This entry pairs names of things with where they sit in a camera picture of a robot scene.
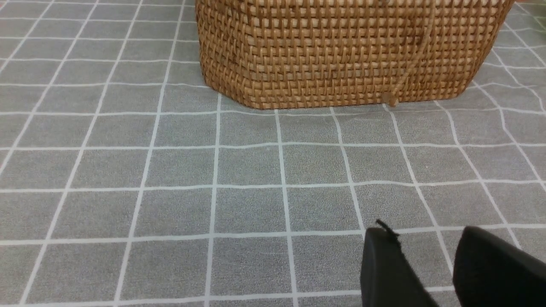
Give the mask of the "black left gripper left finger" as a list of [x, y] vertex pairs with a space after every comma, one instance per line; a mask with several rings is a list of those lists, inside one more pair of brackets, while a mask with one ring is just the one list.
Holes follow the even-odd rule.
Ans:
[[411, 267], [399, 234], [382, 220], [365, 232], [360, 287], [363, 307], [437, 307]]

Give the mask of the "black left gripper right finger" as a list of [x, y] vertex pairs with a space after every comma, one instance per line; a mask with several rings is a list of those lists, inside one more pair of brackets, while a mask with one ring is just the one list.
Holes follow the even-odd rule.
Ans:
[[453, 285], [462, 307], [543, 307], [546, 265], [476, 226], [456, 248]]

